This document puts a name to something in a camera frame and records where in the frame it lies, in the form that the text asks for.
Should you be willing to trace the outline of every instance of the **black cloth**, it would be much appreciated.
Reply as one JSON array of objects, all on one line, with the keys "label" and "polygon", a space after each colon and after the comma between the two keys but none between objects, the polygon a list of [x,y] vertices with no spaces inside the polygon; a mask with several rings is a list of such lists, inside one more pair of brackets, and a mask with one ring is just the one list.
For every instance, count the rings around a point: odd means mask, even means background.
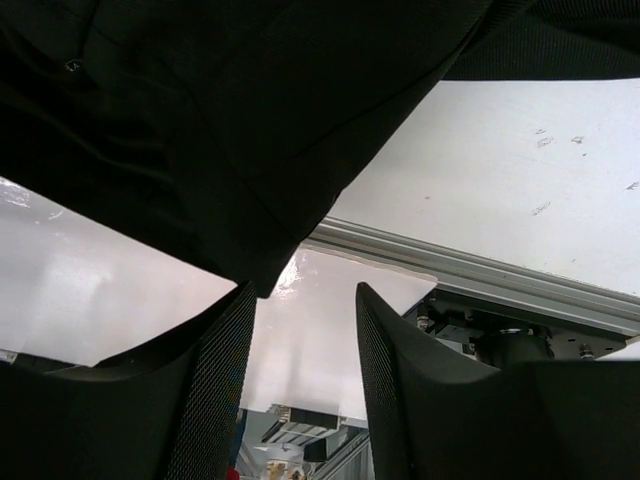
[{"label": "black cloth", "polygon": [[640,76],[638,0],[0,0],[0,175],[267,296],[442,78]]}]

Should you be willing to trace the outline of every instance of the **mechanical component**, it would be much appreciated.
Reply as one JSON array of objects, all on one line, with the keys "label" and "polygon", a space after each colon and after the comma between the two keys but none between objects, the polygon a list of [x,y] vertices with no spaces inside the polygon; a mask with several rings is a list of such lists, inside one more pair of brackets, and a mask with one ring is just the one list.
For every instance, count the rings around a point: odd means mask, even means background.
[{"label": "mechanical component", "polygon": [[[427,297],[429,303],[432,302],[430,298],[435,299],[433,304],[442,303],[445,296],[453,294],[473,298],[485,305],[501,305],[516,312],[554,318],[563,322],[561,329],[564,331],[576,331],[577,327],[586,326],[605,336],[606,333],[623,338],[640,335],[640,300],[630,295],[331,217],[325,218],[305,243],[435,275],[438,288]],[[609,343],[607,347],[616,348],[616,337],[610,337],[610,340],[614,340],[614,344]],[[591,346],[599,357],[598,347],[593,343]],[[577,357],[575,351],[564,357],[555,346],[552,349],[556,358]]]},{"label": "mechanical component", "polygon": [[256,462],[251,449],[243,442],[240,445],[240,451],[238,452],[238,458],[236,460],[236,470],[243,477],[248,478],[260,478],[260,466]]},{"label": "mechanical component", "polygon": [[554,358],[541,328],[503,328],[482,336],[475,345],[476,358],[499,369],[514,363]]},{"label": "mechanical component", "polygon": [[323,463],[327,461],[327,439],[321,438],[304,447],[304,461]]},{"label": "mechanical component", "polygon": [[0,350],[0,362],[12,364],[18,358],[18,354],[7,350]]},{"label": "mechanical component", "polygon": [[277,443],[305,447],[333,435],[340,428],[335,415],[310,412],[299,408],[276,405],[271,409],[278,421],[262,436],[262,443]]},{"label": "mechanical component", "polygon": [[[429,293],[404,317],[416,325],[427,325],[425,331],[430,335],[458,343],[462,345],[463,353],[476,355],[492,365],[494,362],[512,363],[517,358],[588,358],[588,353],[581,354],[580,348],[577,348],[580,345],[588,345],[593,357],[599,358],[621,350],[629,338],[558,317],[452,293],[440,287]],[[498,338],[507,336],[516,338]],[[526,340],[521,336],[538,338]],[[498,351],[502,360],[495,357]]]},{"label": "mechanical component", "polygon": [[580,360],[592,361],[595,360],[591,347],[585,343],[580,345]]},{"label": "mechanical component", "polygon": [[335,477],[347,464],[353,461],[369,447],[369,432],[362,431],[347,439],[338,450],[331,455],[311,477],[310,480],[330,480]]}]

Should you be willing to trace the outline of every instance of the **white surface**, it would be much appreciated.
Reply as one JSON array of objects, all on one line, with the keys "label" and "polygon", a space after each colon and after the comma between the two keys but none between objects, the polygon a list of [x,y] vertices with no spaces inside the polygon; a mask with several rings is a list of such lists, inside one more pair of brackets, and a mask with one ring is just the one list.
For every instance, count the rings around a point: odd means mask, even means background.
[{"label": "white surface", "polygon": [[359,282],[401,313],[436,286],[428,276],[298,250],[272,297],[258,304],[243,406],[297,406],[366,419],[356,339]]},{"label": "white surface", "polygon": [[640,80],[443,82],[331,216],[637,295],[639,126]]},{"label": "white surface", "polygon": [[624,350],[602,357],[600,360],[640,360],[640,338],[632,339]]},{"label": "white surface", "polygon": [[[93,365],[179,325],[233,284],[0,179],[0,349]],[[365,419],[355,290],[399,311],[427,276],[300,249],[260,300],[242,404]]]},{"label": "white surface", "polygon": [[234,284],[0,179],[0,349],[93,365]]}]

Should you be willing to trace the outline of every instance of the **gray metal frame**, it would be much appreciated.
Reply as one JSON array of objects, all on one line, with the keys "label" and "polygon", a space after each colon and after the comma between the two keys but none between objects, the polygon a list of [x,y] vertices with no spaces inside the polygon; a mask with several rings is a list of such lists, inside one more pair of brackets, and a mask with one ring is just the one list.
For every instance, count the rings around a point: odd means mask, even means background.
[{"label": "gray metal frame", "polygon": [[369,448],[369,432],[362,431],[349,439],[322,464],[311,480],[335,479],[339,473],[349,469],[349,479],[362,479],[362,464],[366,462]]},{"label": "gray metal frame", "polygon": [[327,217],[306,241],[416,273],[454,293],[640,335],[640,298]]},{"label": "gray metal frame", "polygon": [[262,468],[253,458],[251,449],[244,443],[240,445],[238,459],[236,460],[236,470],[243,480],[259,480]]}]

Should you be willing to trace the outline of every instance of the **screw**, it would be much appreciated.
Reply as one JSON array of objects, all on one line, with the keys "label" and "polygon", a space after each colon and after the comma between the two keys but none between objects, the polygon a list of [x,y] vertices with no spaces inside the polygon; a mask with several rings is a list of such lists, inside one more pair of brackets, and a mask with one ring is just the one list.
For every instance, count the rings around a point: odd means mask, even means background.
[{"label": "screw", "polygon": [[476,344],[468,343],[466,345],[462,345],[462,353],[465,355],[475,355],[476,354]]},{"label": "screw", "polygon": [[431,326],[431,320],[427,315],[420,315],[417,319],[417,325],[420,330],[426,332],[427,329]]},{"label": "screw", "polygon": [[580,360],[586,360],[586,361],[595,360],[591,347],[586,343],[583,343],[582,345],[580,345]]},{"label": "screw", "polygon": [[80,70],[81,64],[82,64],[82,60],[79,60],[79,59],[69,60],[67,63],[64,64],[64,68],[66,68],[68,72],[74,73]]}]

